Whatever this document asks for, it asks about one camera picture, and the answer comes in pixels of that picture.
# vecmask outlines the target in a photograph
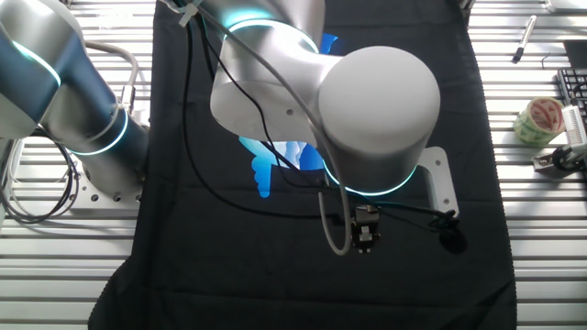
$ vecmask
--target cable clip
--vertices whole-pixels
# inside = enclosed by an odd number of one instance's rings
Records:
[[[184,9],[184,14],[182,19],[180,19],[180,25],[185,28],[185,26],[190,22],[190,19],[194,17],[198,13],[198,6],[202,4],[204,0],[194,0],[192,3],[187,4]]]

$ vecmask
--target keyboard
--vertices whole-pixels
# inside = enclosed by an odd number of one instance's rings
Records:
[[[558,72],[560,91],[564,97],[563,103],[570,105],[573,89],[580,83],[587,83],[587,69],[562,69]],[[581,113],[583,124],[587,127],[587,84],[581,86],[575,93],[577,106]]]

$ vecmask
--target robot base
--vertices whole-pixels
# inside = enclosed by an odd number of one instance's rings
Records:
[[[98,191],[80,171],[80,192],[73,205],[73,214],[137,215],[142,191],[108,195]]]

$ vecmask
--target gray cable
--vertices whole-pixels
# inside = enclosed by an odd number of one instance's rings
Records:
[[[130,51],[128,51],[126,49],[121,49],[117,46],[107,45],[102,42],[88,41],[88,40],[85,41],[85,47],[92,49],[92,50],[100,50],[100,51],[105,51],[108,53],[116,54],[116,55],[120,56],[121,58],[127,60],[130,63],[130,65],[132,65],[132,70],[130,72],[130,78],[128,79],[128,84],[131,86],[135,85],[135,83],[137,82],[137,76],[138,76],[138,61],[135,58],[135,55],[133,55]]]
[[[202,15],[202,17],[204,17],[206,20],[208,20],[218,30],[222,31],[222,33],[226,34],[229,39],[231,39],[236,44],[238,44],[249,55],[251,55],[253,58],[255,58],[256,61],[258,61],[262,66],[264,66],[273,75],[273,77],[275,77],[275,79],[277,79],[279,81],[279,83],[287,90],[287,92],[293,97],[293,99],[298,103],[300,108],[302,108],[305,115],[308,117],[308,120],[310,121],[310,123],[316,128],[315,133],[316,133],[318,139],[322,141],[322,144],[324,145],[324,148],[327,151],[327,155],[331,160],[332,167],[335,172],[334,174],[338,177],[338,188],[340,189],[340,196],[342,199],[342,207],[343,207],[343,212],[344,212],[344,217],[345,217],[345,245],[344,245],[344,247],[342,249],[339,249],[336,246],[336,244],[334,244],[334,241],[332,240],[332,237],[330,235],[330,232],[329,232],[327,226],[325,226],[325,231],[326,231],[325,234],[328,239],[328,244],[330,245],[332,250],[339,256],[346,255],[347,253],[349,253],[350,245],[352,243],[351,242],[352,233],[351,233],[349,195],[347,193],[347,187],[345,186],[342,178],[339,176],[341,171],[339,170],[338,164],[334,161],[334,157],[333,157],[334,151],[333,151],[332,146],[330,144],[331,142],[328,139],[326,132],[324,131],[324,128],[320,125],[320,122],[317,120],[317,118],[314,116],[314,114],[310,111],[310,108],[304,102],[302,97],[285,80],[285,78],[283,78],[283,76],[281,76],[281,74],[277,70],[275,70],[275,68],[273,68],[273,66],[271,66],[270,63],[268,63],[265,59],[263,59],[263,57],[259,53],[257,53],[257,51],[255,51],[254,49],[249,47],[249,45],[247,45],[244,41],[242,41],[240,38],[235,36],[228,28],[226,28],[225,26],[220,24],[220,22],[218,22],[204,8],[202,8],[201,6],[198,6],[198,10],[199,10],[200,14]],[[324,201],[323,201],[323,198],[320,198],[320,194],[318,195],[318,200],[320,202],[320,208],[323,211],[323,209],[324,209],[323,202]],[[326,219],[326,216],[324,215],[324,212],[321,212],[321,216],[322,216],[323,224],[326,223],[327,219]]]

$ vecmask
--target metal base plate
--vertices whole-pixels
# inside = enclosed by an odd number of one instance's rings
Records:
[[[98,191],[91,182],[87,180],[83,171],[80,172],[80,192],[72,207],[72,213],[128,213],[137,215],[140,207],[142,191],[120,194],[115,196],[107,195]]]
[[[430,206],[441,212],[454,210],[459,214],[457,194],[450,175],[449,158],[443,148],[424,149],[418,166],[426,170]]]

